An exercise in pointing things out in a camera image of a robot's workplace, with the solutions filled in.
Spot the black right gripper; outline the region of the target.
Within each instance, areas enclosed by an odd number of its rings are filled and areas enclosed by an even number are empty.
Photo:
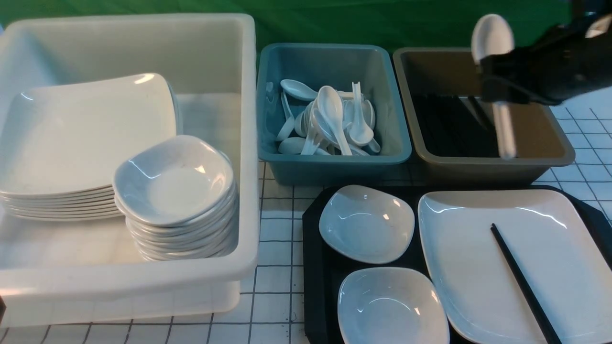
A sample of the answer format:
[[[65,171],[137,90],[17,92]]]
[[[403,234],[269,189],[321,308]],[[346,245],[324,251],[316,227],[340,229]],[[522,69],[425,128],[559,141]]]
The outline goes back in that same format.
[[[528,46],[483,59],[481,99],[557,106],[610,87],[611,16],[589,14],[549,27]]]

